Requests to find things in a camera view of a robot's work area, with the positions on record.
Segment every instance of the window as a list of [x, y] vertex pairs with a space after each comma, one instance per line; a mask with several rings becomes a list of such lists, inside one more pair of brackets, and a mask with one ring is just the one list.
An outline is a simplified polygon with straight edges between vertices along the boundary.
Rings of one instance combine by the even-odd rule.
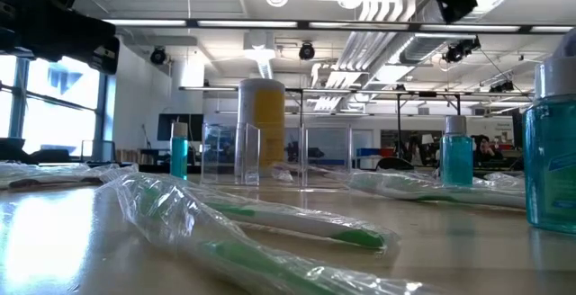
[[0, 138], [6, 138], [8, 136], [11, 112], [12, 94], [0, 92]]
[[87, 64], [64, 57], [59, 63], [36, 60], [28, 69], [28, 91], [95, 110], [100, 73]]
[[22, 131], [26, 153], [57, 148], [67, 149], [71, 156], [80, 156], [82, 140], [94, 139], [95, 112], [33, 98], [28, 98], [27, 104]]
[[0, 56], [0, 81], [2, 85], [14, 86], [16, 57]]

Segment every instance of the table surface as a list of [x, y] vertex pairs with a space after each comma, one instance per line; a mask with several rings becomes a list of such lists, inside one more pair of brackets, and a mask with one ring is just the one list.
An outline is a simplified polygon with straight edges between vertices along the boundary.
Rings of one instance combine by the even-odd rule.
[[[576, 238], [531, 228], [525, 212], [416, 203], [336, 189], [224, 188], [262, 201], [365, 219], [401, 236], [397, 255], [245, 228], [332, 265], [430, 283], [448, 294], [568, 294]], [[0, 294], [244, 294], [185, 257], [156, 249], [94, 187], [0, 192]]]

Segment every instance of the desk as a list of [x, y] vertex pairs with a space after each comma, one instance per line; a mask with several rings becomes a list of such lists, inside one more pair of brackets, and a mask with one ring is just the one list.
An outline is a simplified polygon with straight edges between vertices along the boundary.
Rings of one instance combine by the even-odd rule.
[[[570, 294], [576, 238], [532, 229], [520, 210], [386, 200], [342, 190], [232, 192], [372, 221], [402, 237], [395, 263], [363, 248], [248, 230], [258, 242], [449, 294]], [[245, 294], [164, 253], [122, 219], [114, 192], [0, 192], [2, 294]]]

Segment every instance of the bottle cap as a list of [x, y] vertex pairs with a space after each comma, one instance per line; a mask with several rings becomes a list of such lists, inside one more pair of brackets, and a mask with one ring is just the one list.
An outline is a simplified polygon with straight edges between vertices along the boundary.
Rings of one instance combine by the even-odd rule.
[[466, 134], [466, 117], [462, 115], [446, 116], [446, 134]]
[[172, 123], [172, 138], [188, 138], [188, 124], [182, 122]]
[[549, 58], [536, 66], [536, 98], [576, 94], [576, 57]]

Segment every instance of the mouthwash bottle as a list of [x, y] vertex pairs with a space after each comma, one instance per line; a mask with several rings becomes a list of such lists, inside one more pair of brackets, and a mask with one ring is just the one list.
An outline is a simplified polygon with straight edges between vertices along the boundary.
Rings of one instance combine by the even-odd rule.
[[446, 116], [440, 179], [444, 184], [472, 186], [473, 142], [466, 136], [466, 117]]
[[170, 153], [170, 174], [186, 179], [188, 177], [188, 124], [172, 123]]
[[535, 70], [535, 101], [524, 113], [526, 214], [538, 228], [576, 233], [576, 58]]

